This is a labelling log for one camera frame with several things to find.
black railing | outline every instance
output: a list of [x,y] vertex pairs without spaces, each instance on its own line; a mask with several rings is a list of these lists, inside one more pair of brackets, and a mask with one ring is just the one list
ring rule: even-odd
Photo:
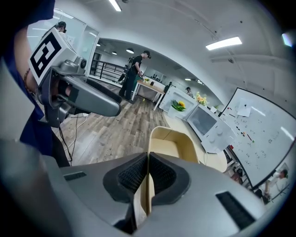
[[122,66],[95,59],[92,60],[90,75],[98,76],[100,79],[104,78],[122,85],[123,81],[118,82],[118,80],[123,72],[124,67]]

fluorescent light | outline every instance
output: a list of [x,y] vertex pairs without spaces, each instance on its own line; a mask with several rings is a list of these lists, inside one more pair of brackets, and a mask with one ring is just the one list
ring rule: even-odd
[[282,34],[282,38],[283,38],[285,45],[292,47],[291,39],[289,38],[289,36],[287,34]]
[[281,130],[292,140],[294,141],[294,137],[283,127],[281,127]]
[[32,28],[32,30],[48,31],[48,29],[41,29],[41,28]]
[[112,6],[115,8],[115,10],[117,12],[121,12],[121,8],[120,6],[118,5],[118,3],[116,2],[116,0],[109,0],[109,2],[112,4]]
[[263,115],[263,116],[266,116],[265,114],[263,114],[260,110],[258,110],[258,109],[256,109],[256,108],[254,108],[253,106],[252,106],[252,109],[253,110],[256,110],[258,113],[260,113],[261,115]]
[[230,39],[225,39],[213,44],[209,44],[206,46],[206,48],[208,50],[215,50],[218,48],[222,48],[222,47],[226,47],[226,46],[231,46],[231,45],[237,45],[237,44],[242,44],[240,38],[238,37],[234,37],[234,38],[230,38]]
[[92,33],[92,32],[89,32],[91,35],[93,35],[93,36],[95,36],[95,37],[97,37],[97,35],[95,35],[94,33]]
[[68,17],[70,19],[73,19],[74,18],[73,16],[70,16],[70,15],[64,13],[64,12],[61,12],[60,10],[57,10],[57,9],[54,9],[54,12],[57,13],[57,14],[60,14],[60,15],[62,15],[64,17]]

wooden table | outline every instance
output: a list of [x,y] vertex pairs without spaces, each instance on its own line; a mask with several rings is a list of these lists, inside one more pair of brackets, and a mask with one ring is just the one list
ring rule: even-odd
[[227,160],[223,151],[217,154],[207,155],[204,151],[204,148],[201,145],[201,141],[186,121],[183,121],[180,118],[171,118],[167,115],[167,112],[164,112],[164,117],[170,128],[172,128],[175,131],[185,133],[188,137],[191,138],[199,162],[206,166],[219,170],[220,172],[226,171]]
[[157,94],[156,94],[156,96],[154,97],[154,99],[153,99],[152,102],[154,102],[154,101],[156,100],[156,98],[160,95],[160,98],[158,99],[158,101],[157,101],[157,103],[156,103],[156,106],[155,106],[154,109],[153,109],[153,110],[155,111],[156,108],[157,108],[157,106],[158,106],[158,104],[159,104],[159,102],[161,101],[163,95],[165,94],[164,91],[162,91],[162,90],[161,90],[160,88],[158,88],[158,87],[151,86],[150,83],[145,83],[145,82],[143,82],[143,81],[141,81],[141,80],[138,80],[138,81],[137,81],[137,85],[136,85],[136,87],[135,87],[135,89],[134,89],[134,93],[133,93],[133,96],[132,96],[131,100],[134,100],[134,97],[135,97],[135,95],[137,95],[140,86],[144,86],[144,87],[150,88],[151,90],[157,92]]

